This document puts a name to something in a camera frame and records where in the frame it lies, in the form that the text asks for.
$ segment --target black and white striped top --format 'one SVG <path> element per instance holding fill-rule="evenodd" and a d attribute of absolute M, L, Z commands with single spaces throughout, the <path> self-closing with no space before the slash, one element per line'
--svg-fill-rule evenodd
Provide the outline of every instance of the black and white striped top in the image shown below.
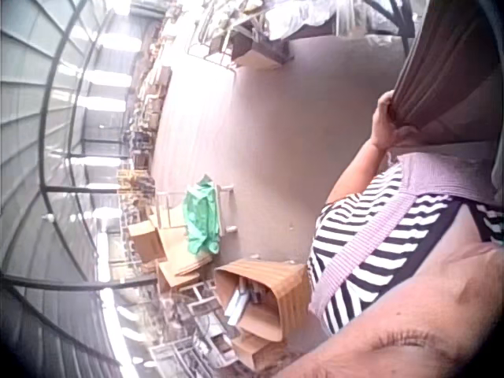
<path fill-rule="evenodd" d="M 308 260 L 312 286 L 335 254 L 398 192 L 401 180 L 399 163 L 376 176 L 361 194 L 322 209 Z M 469 206 L 481 239 L 502 244 L 503 213 L 497 209 L 449 195 L 418 197 L 394 231 L 332 296 L 323 315 L 329 331 L 337 333 L 381 295 L 411 277 L 450 227 L 462 203 Z"/>

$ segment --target green cloth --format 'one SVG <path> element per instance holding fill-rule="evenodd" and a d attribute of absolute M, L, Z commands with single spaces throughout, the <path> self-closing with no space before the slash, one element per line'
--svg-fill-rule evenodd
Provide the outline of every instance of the green cloth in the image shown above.
<path fill-rule="evenodd" d="M 183 201 L 183 218 L 187 226 L 188 249 L 192 254 L 200 250 L 219 253 L 219 215 L 217 213 L 215 183 L 207 176 L 187 189 Z"/>

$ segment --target hand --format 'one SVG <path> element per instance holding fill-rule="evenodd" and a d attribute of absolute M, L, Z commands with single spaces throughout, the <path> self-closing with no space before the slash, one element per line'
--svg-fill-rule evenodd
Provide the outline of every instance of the hand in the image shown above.
<path fill-rule="evenodd" d="M 372 129 L 370 142 L 380 150 L 388 150 L 411 136 L 417 129 L 414 126 L 396 128 L 388 116 L 388 107 L 392 101 L 394 91 L 385 92 L 378 99 L 375 113 L 372 115 Z"/>

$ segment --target curtain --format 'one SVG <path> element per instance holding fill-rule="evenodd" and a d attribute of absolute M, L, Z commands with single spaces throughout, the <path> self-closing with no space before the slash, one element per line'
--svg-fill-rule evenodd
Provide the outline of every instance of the curtain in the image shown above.
<path fill-rule="evenodd" d="M 391 117 L 414 125 L 418 142 L 496 140 L 502 130 L 502 29 L 485 5 L 498 0 L 431 0 L 399 75 Z"/>

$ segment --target woman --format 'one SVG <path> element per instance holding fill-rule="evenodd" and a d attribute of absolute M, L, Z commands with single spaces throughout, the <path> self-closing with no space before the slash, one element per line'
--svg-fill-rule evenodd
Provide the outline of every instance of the woman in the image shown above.
<path fill-rule="evenodd" d="M 379 99 L 370 139 L 317 219 L 309 310 L 337 336 L 285 376 L 447 376 L 498 320 L 504 252 L 491 166 L 416 153 L 376 176 L 412 130 L 390 122 L 391 97 Z"/>

